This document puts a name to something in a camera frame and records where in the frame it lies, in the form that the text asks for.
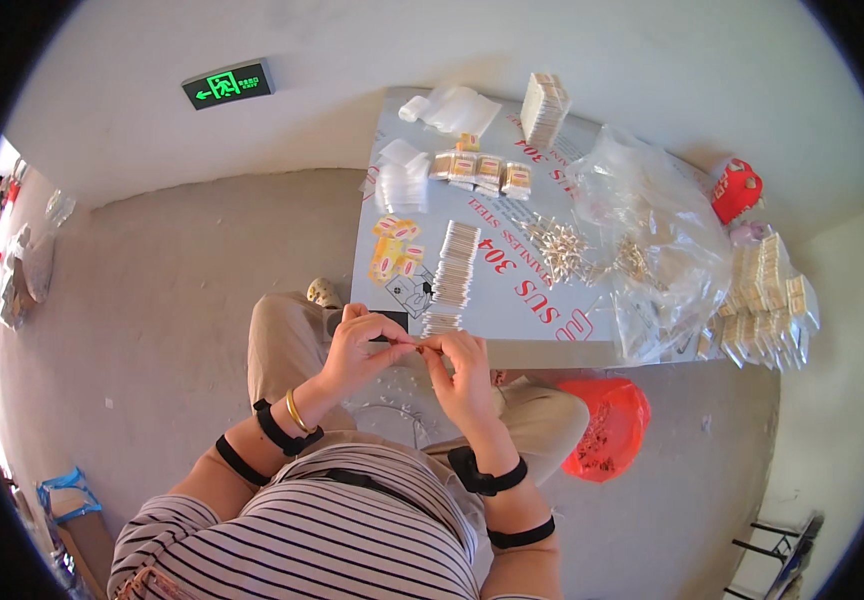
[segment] striped shirt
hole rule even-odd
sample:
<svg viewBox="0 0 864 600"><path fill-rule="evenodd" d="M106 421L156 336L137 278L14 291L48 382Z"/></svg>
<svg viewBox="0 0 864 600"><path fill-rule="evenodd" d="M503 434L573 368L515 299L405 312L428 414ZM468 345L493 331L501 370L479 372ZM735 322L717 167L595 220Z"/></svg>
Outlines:
<svg viewBox="0 0 864 600"><path fill-rule="evenodd" d="M366 474L416 506L325 478L333 468ZM119 534L108 592L152 566L199 598L477 599L477 541L425 464L338 443L282 467L228 522L186 495L150 499Z"/></svg>

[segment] bundle of cotton swabs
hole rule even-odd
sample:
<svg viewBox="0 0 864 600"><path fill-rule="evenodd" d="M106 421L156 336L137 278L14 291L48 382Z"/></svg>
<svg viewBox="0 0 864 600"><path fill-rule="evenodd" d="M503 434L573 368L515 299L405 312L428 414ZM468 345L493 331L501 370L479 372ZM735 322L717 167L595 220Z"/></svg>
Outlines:
<svg viewBox="0 0 864 600"><path fill-rule="evenodd" d="M438 270L433 284L432 303L459 310L468 306L468 288L472 283L475 252L482 230L462 222L449 221L438 257ZM459 328L462 316L440 312L427 312L422 321L422 336L436 335Z"/></svg>

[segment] green exit sign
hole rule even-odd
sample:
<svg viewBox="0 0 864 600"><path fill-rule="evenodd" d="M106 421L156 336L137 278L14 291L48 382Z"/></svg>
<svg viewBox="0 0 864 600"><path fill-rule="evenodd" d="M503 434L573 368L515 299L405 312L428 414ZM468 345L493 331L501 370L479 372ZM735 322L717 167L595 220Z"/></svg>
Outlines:
<svg viewBox="0 0 864 600"><path fill-rule="evenodd" d="M240 62L205 75L188 78L182 82L182 89L196 111L226 102L275 93L275 85L271 82L269 66L264 58Z"/></svg>

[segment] woman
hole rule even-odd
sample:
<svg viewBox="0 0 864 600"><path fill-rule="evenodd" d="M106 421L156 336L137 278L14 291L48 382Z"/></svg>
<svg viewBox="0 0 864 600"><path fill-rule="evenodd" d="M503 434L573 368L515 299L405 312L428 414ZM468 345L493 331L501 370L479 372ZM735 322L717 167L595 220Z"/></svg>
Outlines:
<svg viewBox="0 0 864 600"><path fill-rule="evenodd" d="M485 341L463 331L415 340L362 304L338 309L327 285L310 297L318 305L270 294L255 306L253 416L128 522L109 597L561 597L536 485L582 436L584 404L528 383L493 389ZM379 335L390 346L370 354ZM342 409L412 352L463 438L419 451L356 431ZM495 558L480 590L471 522L482 513Z"/></svg>

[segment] gold bangle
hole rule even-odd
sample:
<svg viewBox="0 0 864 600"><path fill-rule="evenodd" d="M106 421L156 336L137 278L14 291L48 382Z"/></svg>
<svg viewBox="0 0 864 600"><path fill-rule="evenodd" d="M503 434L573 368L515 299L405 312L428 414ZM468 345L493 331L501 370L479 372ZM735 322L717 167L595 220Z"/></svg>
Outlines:
<svg viewBox="0 0 864 600"><path fill-rule="evenodd" d="M289 409L289 415L292 417L292 421L306 434L315 433L314 429L309 429L307 425L305 425L305 421L302 420L301 415L298 414L298 409L295 407L295 397L292 394L292 390L288 390L285 392L285 405Z"/></svg>

